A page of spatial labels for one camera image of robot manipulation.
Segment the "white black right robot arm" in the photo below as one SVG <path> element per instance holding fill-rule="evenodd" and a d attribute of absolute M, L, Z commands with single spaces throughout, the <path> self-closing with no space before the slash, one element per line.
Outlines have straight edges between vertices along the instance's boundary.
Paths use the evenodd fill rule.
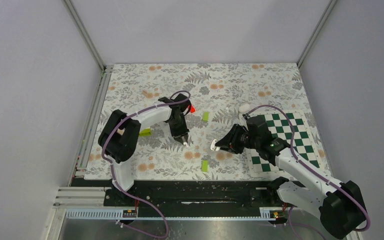
<path fill-rule="evenodd" d="M 261 159 L 290 174 L 302 186 L 278 177 L 267 187 L 267 201 L 273 206 L 285 202 L 310 213 L 337 239 L 346 237 L 363 223 L 370 223 L 357 184 L 344 183 L 311 163 L 305 163 L 294 152 L 292 142 L 273 136 L 262 117 L 247 118 L 245 126 L 234 124 L 222 139 L 212 141 L 210 149 L 231 154 L 241 154 L 245 149 L 255 150 Z"/>

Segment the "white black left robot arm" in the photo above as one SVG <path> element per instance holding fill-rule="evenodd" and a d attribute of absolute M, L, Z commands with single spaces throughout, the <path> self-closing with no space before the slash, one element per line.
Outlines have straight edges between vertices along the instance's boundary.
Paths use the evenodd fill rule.
<path fill-rule="evenodd" d="M 185 116 L 192 108 L 190 97 L 188 91 L 180 90 L 131 114 L 119 109 L 111 113 L 98 137 L 98 144 L 102 158 L 110 164 L 112 184 L 118 189 L 115 197 L 122 205 L 128 206 L 135 200 L 135 192 L 131 189 L 134 174 L 130 158 L 136 150 L 141 131 L 164 122 L 169 125 L 175 141 L 186 148 L 189 146 L 190 131 Z"/>

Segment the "white oval earbud charging case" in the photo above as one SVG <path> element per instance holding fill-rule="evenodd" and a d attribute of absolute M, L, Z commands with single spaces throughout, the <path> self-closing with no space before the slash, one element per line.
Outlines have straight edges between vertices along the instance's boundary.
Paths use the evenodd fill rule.
<path fill-rule="evenodd" d="M 248 103 L 243 104 L 243 105 L 241 105 L 241 106 L 238 108 L 238 112 L 239 112 L 240 114 L 246 114 L 246 113 L 248 113 L 250 110 L 251 110 L 251 106 L 250 106 Z"/>

